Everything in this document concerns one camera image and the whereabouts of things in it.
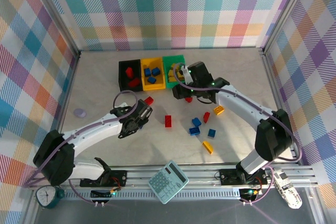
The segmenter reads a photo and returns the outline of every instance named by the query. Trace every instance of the purple disc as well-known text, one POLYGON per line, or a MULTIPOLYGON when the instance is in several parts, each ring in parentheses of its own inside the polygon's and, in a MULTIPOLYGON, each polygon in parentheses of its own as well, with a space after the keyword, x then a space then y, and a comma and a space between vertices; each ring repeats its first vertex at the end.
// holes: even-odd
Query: purple disc
POLYGON ((75 109, 74 115, 77 116, 78 118, 84 118, 86 116, 86 112, 83 109, 75 109))

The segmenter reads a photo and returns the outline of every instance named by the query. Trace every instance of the clock face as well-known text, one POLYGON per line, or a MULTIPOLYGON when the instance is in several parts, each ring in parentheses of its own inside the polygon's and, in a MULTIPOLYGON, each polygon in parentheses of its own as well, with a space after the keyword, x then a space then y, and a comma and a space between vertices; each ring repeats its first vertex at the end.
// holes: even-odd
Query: clock face
POLYGON ((41 206, 48 206, 55 198, 56 189, 53 186, 44 186, 37 190, 36 198, 41 206))

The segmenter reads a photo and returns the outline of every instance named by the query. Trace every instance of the plastic bin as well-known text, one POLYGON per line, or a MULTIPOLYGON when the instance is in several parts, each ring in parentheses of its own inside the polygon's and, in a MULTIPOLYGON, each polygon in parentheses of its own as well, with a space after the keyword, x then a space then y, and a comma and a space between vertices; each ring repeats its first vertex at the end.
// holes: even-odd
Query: plastic bin
POLYGON ((119 61, 119 88, 120 91, 132 90, 134 92, 143 91, 142 79, 141 79, 141 61, 140 60, 125 60, 119 61), (130 88, 128 83, 132 81, 127 77, 126 69, 131 67, 133 69, 134 78, 140 79, 140 85, 130 88))
POLYGON ((174 86, 176 86, 178 84, 177 81, 175 82, 168 82, 169 77, 168 77, 168 73, 170 70, 170 67, 172 66, 173 63, 179 63, 179 62, 183 62, 184 61, 184 56, 183 55, 176 55, 176 56, 164 56, 162 57, 163 60, 163 68, 164 68, 164 72, 165 72, 165 81, 166 81, 166 87, 168 89, 172 89, 174 86))
POLYGON ((165 89, 166 83, 165 83, 162 58, 141 59, 141 79, 144 91, 165 89), (159 68, 161 73, 158 76, 154 77, 156 79, 155 84, 151 84, 147 81, 148 77, 145 77, 144 70, 145 68, 150 68, 152 71, 152 69, 156 67, 159 68))

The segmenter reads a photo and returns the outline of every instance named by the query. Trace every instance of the checkered backdrop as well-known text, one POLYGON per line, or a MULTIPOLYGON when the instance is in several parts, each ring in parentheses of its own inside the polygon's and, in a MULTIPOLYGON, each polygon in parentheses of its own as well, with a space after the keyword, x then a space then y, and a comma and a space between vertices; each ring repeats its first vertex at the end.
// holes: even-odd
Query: checkered backdrop
POLYGON ((286 1, 54 0, 54 3, 79 48, 129 50, 261 46, 286 1))
POLYGON ((0 0, 0 223, 18 223, 35 147, 55 127, 75 58, 41 0, 0 0))
POLYGON ((336 220, 336 0, 299 0, 268 56, 303 160, 336 220))

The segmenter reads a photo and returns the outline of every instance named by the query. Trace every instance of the small green clock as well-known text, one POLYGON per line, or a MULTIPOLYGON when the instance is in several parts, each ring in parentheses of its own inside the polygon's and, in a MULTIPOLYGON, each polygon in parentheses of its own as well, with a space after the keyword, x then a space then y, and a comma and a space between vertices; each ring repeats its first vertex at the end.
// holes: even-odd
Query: small green clock
POLYGON ((64 190, 57 186, 43 186, 36 191, 36 200, 43 208, 53 208, 64 197, 64 190))

